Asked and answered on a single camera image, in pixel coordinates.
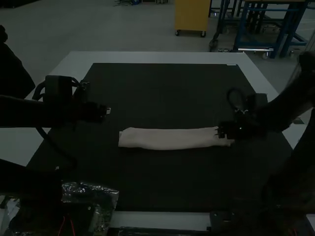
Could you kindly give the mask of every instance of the blue metal rack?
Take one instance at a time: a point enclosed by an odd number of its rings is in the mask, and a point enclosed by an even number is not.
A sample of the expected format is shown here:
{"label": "blue metal rack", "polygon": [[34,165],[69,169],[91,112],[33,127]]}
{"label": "blue metal rack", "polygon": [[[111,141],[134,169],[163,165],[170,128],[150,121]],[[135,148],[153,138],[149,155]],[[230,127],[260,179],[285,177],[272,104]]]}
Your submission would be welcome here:
{"label": "blue metal rack", "polygon": [[[245,1],[244,7],[242,7],[242,2],[243,0],[239,0],[237,4],[237,0],[234,0],[233,7],[229,8],[230,0],[221,1],[217,32],[209,44],[210,51],[213,51],[213,49],[217,47],[217,38],[219,34],[222,33],[223,27],[238,24],[239,29],[234,42],[234,51],[237,51],[241,46],[273,48],[270,58],[275,58],[285,34],[288,34],[288,36],[281,50],[281,57],[287,54],[289,46],[305,46],[307,44],[307,40],[296,33],[296,29],[303,17],[309,0],[297,0],[296,2],[248,0]],[[289,4],[289,7],[288,9],[267,9],[268,4]],[[243,9],[241,19],[235,19],[235,12],[236,16],[238,16],[241,9]],[[286,15],[284,19],[271,19],[265,15],[267,11],[284,11]],[[280,28],[280,33],[275,42],[262,43],[255,39],[253,33],[260,33],[263,24],[273,24]],[[249,42],[241,42],[243,35],[247,36]]]}

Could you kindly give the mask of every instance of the red wire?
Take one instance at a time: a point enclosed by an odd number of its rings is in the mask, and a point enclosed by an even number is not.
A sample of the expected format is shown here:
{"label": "red wire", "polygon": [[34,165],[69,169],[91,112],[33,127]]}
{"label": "red wire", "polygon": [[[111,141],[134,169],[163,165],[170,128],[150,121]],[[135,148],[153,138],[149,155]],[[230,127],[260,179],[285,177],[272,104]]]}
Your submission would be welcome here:
{"label": "red wire", "polygon": [[[71,223],[71,228],[72,228],[73,236],[75,236],[75,231],[74,231],[73,222],[72,222],[72,220],[71,220],[70,218],[69,218],[69,220],[70,220],[70,223]],[[58,236],[60,236],[61,230],[63,229],[64,222],[65,222],[65,217],[63,217],[63,223],[62,223],[61,226],[60,226],[60,229],[59,229],[59,232],[58,232]]]}
{"label": "red wire", "polygon": [[70,219],[70,222],[71,222],[71,227],[72,227],[73,236],[75,236],[74,226],[73,226],[73,222],[72,222],[71,219]]}
{"label": "red wire", "polygon": [[60,226],[60,229],[59,229],[59,232],[58,232],[58,236],[60,235],[60,232],[63,229],[64,222],[65,222],[65,217],[63,217],[63,223]]}

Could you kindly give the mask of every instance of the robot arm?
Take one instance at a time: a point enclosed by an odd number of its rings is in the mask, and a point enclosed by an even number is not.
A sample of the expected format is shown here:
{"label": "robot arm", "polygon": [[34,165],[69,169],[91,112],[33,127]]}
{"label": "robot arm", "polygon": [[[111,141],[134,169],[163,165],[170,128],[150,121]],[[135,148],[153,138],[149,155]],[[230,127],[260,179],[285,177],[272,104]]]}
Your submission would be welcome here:
{"label": "robot arm", "polygon": [[[266,94],[245,97],[236,88],[227,93],[227,100],[234,110],[234,120],[221,122],[219,137],[250,139],[264,136],[267,132],[287,129],[302,113],[315,104],[315,53],[300,56],[301,74],[278,97],[267,102]],[[241,97],[241,105],[234,105],[231,94]]]}
{"label": "robot arm", "polygon": [[[72,95],[72,87],[77,87]],[[79,120],[101,123],[107,113],[106,106],[86,99],[89,83],[77,82],[74,78],[47,76],[38,85],[33,99],[24,100],[0,95],[0,127],[35,127],[55,151],[66,158],[71,166],[58,171],[30,170],[0,159],[0,194],[21,199],[59,202],[62,196],[62,175],[76,168],[74,157],[60,149],[44,132],[42,127],[61,127]]]}

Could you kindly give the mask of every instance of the black cable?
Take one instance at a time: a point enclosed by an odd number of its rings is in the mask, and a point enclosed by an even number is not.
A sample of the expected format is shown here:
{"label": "black cable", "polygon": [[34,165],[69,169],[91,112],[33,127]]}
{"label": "black cable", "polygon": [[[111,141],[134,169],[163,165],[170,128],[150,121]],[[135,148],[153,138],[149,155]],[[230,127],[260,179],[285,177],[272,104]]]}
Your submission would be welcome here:
{"label": "black cable", "polygon": [[70,154],[68,154],[67,152],[65,152],[64,150],[62,150],[60,147],[58,147],[58,145],[49,137],[49,135],[43,130],[42,127],[37,127],[36,130],[38,131],[38,133],[41,135],[41,137],[50,144],[50,146],[60,155],[62,155],[62,157],[66,158],[67,161],[69,161],[71,163],[71,167],[69,168],[69,170],[74,170],[77,168],[78,166],[78,161],[75,157],[71,156]]}
{"label": "black cable", "polygon": [[[240,95],[241,101],[242,101],[242,108],[237,107],[232,101],[231,101],[231,94],[232,93],[238,93]],[[239,88],[231,88],[227,93],[226,93],[226,99],[230,105],[230,107],[235,110],[241,110],[241,111],[246,111],[247,110],[247,103],[246,103],[246,97],[244,93],[239,89]]]}

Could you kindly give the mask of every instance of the caster wheel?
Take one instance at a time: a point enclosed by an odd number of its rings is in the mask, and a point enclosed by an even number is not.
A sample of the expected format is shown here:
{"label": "caster wheel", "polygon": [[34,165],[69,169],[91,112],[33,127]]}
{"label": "caster wheel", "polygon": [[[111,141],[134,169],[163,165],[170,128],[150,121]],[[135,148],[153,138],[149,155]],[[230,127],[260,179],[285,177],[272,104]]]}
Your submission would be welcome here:
{"label": "caster wheel", "polygon": [[224,27],[222,33],[223,33],[223,34],[229,34],[229,33],[230,33],[230,30],[229,30],[227,27]]}
{"label": "caster wheel", "polygon": [[263,59],[268,59],[268,58],[269,58],[269,52],[265,52],[265,53],[262,55],[262,58],[263,58]]}
{"label": "caster wheel", "polygon": [[294,52],[293,52],[293,51],[290,51],[290,52],[289,52],[289,57],[290,57],[290,58],[294,58]]}
{"label": "caster wheel", "polygon": [[209,52],[214,52],[218,47],[218,40],[212,39],[209,43]]}

